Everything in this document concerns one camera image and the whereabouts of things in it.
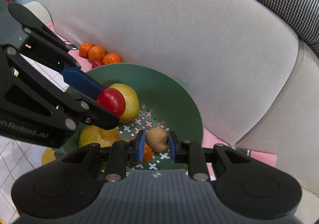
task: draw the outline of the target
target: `yellow fruit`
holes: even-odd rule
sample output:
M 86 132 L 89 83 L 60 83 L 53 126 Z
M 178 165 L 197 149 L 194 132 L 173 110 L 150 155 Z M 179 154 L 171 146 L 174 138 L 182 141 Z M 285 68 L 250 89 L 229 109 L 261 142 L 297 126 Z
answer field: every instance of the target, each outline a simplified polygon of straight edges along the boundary
M 167 148 L 167 133 L 161 128 L 152 128 L 146 133 L 146 144 L 153 152 L 163 152 Z
M 110 88 L 115 88 L 121 92 L 125 100 L 125 111 L 120 117 L 120 123 L 130 122 L 137 118 L 139 113 L 138 95 L 134 89 L 126 84 L 113 84 Z
M 79 147 L 91 143 L 99 143 L 101 147 L 111 147 L 112 144 L 120 140 L 120 133 L 117 128 L 104 130 L 94 125 L 86 126 L 80 135 Z
M 54 151 L 51 148 L 47 148 L 42 154 L 41 165 L 50 163 L 53 160 L 55 160 Z

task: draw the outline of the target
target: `white fabric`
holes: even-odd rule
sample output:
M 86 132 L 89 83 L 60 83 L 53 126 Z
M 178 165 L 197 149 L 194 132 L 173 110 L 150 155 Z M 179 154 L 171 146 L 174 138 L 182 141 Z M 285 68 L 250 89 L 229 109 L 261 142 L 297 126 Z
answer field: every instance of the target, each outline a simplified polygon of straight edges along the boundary
M 52 23 L 50 13 L 39 2 L 32 1 L 30 3 L 25 4 L 24 6 L 28 8 L 33 14 L 35 14 L 42 23 Z
M 318 196 L 319 59 L 302 44 L 297 66 L 274 106 L 236 145 L 276 154 L 276 167 Z
M 302 188 L 302 198 L 295 217 L 303 224 L 314 224 L 319 219 L 319 198 Z
M 294 32 L 255 0 L 39 2 L 76 45 L 103 45 L 183 80 L 205 127 L 231 144 L 269 109 L 298 52 Z

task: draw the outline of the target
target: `sofa armrest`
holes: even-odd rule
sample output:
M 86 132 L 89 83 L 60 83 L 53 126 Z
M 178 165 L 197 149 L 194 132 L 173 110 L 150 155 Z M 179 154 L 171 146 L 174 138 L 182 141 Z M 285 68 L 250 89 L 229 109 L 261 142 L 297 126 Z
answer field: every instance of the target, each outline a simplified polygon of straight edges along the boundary
M 295 217 L 304 224 L 315 223 L 319 219 L 319 198 L 302 188 L 302 198 L 295 212 Z
M 265 116 L 236 146 L 277 155 L 276 167 L 319 195 L 319 59 L 300 42 L 297 63 Z
M 32 1 L 24 6 L 28 8 L 36 17 L 38 17 L 44 24 L 53 22 L 50 13 L 39 2 Z

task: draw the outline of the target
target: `gray gripper base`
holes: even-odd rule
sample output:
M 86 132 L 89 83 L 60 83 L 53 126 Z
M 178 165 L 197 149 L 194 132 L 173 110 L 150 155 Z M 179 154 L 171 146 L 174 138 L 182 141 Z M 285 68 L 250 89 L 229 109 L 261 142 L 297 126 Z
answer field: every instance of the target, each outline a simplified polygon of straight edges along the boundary
M 209 183 L 188 178 L 183 169 L 134 170 L 121 181 L 105 183 L 96 200 L 72 216 L 42 220 L 23 215 L 15 222 L 38 223 L 301 224 L 292 214 L 276 220 L 243 217 L 226 208 Z

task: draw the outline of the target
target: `metal screw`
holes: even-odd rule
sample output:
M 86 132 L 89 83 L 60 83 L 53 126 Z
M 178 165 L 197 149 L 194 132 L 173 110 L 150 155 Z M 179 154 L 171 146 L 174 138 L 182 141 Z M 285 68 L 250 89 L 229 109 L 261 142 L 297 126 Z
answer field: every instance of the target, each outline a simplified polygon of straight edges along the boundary
M 15 48 L 13 48 L 13 47 L 8 47 L 7 48 L 7 53 L 9 54 L 9 55 L 15 55 L 16 53 L 17 53 L 17 51 L 15 50 Z
M 81 101 L 81 106 L 83 109 L 88 110 L 90 109 L 89 105 L 85 101 Z
M 86 119 L 84 120 L 84 122 L 85 122 L 86 124 L 90 124 L 90 123 L 91 123 L 91 121 L 92 121 L 92 119 L 91 119 L 91 118 L 86 118 Z
M 65 125 L 72 131 L 74 131 L 77 128 L 75 122 L 70 118 L 67 118 L 65 120 Z
M 25 31 L 26 33 L 28 33 L 28 34 L 31 33 L 31 30 L 30 30 L 29 28 L 24 28 L 24 31 Z
M 121 176 L 118 174 L 108 174 L 105 177 L 105 180 L 109 181 L 109 182 L 116 182 L 118 180 L 121 180 Z
M 208 180 L 208 175 L 204 173 L 197 173 L 193 175 L 193 179 L 199 182 L 204 182 Z

